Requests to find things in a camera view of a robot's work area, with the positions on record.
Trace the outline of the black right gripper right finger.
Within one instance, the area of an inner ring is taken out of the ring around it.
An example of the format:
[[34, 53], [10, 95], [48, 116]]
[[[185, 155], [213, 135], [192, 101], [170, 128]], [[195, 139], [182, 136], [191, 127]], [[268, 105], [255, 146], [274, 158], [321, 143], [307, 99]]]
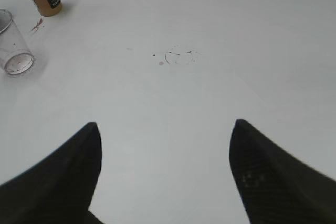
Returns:
[[335, 180], [244, 119], [235, 122], [229, 164], [250, 223], [335, 223]]

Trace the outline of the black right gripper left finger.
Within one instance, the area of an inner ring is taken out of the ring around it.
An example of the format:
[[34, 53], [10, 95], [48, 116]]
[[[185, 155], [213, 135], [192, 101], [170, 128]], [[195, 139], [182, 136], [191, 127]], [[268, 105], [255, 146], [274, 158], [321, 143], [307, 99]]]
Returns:
[[89, 122], [42, 161], [1, 185], [1, 223], [101, 223], [90, 210], [102, 165]]

